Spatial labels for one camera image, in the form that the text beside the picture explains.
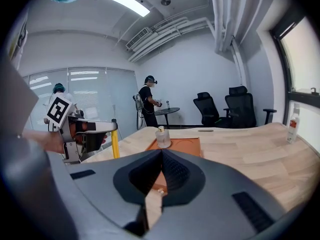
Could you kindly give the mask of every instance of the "yellow pole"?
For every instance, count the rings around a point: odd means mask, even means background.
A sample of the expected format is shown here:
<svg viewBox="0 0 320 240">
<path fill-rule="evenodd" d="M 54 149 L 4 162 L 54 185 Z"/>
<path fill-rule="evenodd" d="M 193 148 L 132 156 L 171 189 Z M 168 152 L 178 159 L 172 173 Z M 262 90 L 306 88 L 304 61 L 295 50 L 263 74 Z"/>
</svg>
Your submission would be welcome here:
<svg viewBox="0 0 320 240">
<path fill-rule="evenodd" d="M 113 150 L 113 158 L 119 158 L 119 144 L 118 144 L 118 132 L 114 130 L 111 132 L 111 141 L 112 141 L 112 150 Z"/>
</svg>

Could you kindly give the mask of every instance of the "black office chair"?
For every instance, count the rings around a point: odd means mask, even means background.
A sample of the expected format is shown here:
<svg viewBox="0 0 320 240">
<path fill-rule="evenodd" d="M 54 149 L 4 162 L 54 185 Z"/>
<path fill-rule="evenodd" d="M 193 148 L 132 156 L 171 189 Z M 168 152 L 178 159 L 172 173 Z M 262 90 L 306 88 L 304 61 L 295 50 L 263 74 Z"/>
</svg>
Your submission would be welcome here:
<svg viewBox="0 0 320 240">
<path fill-rule="evenodd" d="M 232 117 L 231 128 L 252 128 L 257 126 L 254 110 L 254 99 L 245 86 L 229 88 L 229 95 L 225 96 L 228 105 L 227 113 Z M 265 125 L 268 124 L 270 114 L 274 109 L 264 109 L 266 112 Z"/>
<path fill-rule="evenodd" d="M 229 128 L 232 118 L 220 117 L 213 98 L 208 92 L 200 92 L 193 100 L 202 115 L 201 123 L 206 127 Z"/>
</svg>

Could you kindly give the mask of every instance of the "table leg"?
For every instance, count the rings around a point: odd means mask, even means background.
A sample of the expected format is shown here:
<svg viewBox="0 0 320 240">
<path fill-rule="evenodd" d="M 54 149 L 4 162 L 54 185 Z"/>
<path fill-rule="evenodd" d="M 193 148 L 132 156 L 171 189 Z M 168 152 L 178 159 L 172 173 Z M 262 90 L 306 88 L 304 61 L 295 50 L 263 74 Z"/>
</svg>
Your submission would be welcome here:
<svg viewBox="0 0 320 240">
<path fill-rule="evenodd" d="M 165 120 L 166 120 L 166 127 L 167 127 L 167 129 L 170 129 L 169 123 L 168 123 L 168 115 L 164 114 L 164 116 L 165 116 Z"/>
</svg>

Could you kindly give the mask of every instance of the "plastic bottle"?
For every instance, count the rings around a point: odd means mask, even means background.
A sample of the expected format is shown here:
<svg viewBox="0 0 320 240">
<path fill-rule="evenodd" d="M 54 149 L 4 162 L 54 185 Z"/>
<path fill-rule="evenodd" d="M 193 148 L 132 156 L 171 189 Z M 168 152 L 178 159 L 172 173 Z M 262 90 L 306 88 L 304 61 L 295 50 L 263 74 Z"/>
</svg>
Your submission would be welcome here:
<svg viewBox="0 0 320 240">
<path fill-rule="evenodd" d="M 290 118 L 290 125 L 288 130 L 288 135 L 286 141 L 290 144 L 295 142 L 297 138 L 298 127 L 300 123 L 300 105 L 298 103 L 294 103 L 293 115 Z"/>
<path fill-rule="evenodd" d="M 158 130 L 155 132 L 155 137 L 159 148 L 166 149 L 170 147 L 171 140 L 169 131 L 163 126 L 159 126 Z"/>
</svg>

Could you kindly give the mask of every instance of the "black pants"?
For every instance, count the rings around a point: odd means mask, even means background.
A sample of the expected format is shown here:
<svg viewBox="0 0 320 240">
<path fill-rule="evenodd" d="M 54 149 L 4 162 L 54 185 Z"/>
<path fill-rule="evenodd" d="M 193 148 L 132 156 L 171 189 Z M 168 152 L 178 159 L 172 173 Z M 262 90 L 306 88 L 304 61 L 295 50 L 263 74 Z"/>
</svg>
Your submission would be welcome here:
<svg viewBox="0 0 320 240">
<path fill-rule="evenodd" d="M 158 128 L 158 122 L 155 116 L 155 113 L 148 114 L 145 110 L 142 111 L 142 114 L 144 116 L 144 120 L 146 123 L 146 126 L 156 127 Z"/>
</svg>

